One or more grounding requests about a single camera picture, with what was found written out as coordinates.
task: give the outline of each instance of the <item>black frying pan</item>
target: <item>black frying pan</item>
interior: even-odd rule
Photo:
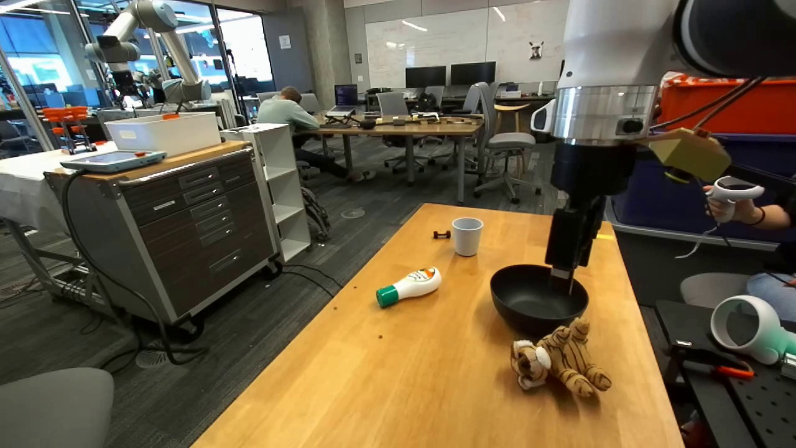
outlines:
[[[514,263],[491,274],[498,313],[523,336],[542,339],[587,309],[587,290],[550,275],[547,267]]]

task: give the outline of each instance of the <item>white bottle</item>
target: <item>white bottle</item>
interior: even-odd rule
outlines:
[[[391,309],[392,303],[412,297],[432,294],[442,284],[439,269],[417,269],[402,275],[399,280],[383,285],[374,290],[374,302],[381,309]]]

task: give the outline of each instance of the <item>laboratory room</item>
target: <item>laboratory room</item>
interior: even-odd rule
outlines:
[[[794,446],[794,3],[0,30],[0,446]]]

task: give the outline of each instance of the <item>green bottle cap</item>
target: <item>green bottle cap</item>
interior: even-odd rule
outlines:
[[[381,309],[391,309],[392,303],[398,303],[398,288],[396,285],[377,288],[374,302]]]

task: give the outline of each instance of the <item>white cabinet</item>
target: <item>white cabinet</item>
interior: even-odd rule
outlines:
[[[311,246],[291,129],[286,125],[249,125],[241,134],[251,142],[254,153],[263,166],[280,253],[284,260],[287,260]]]

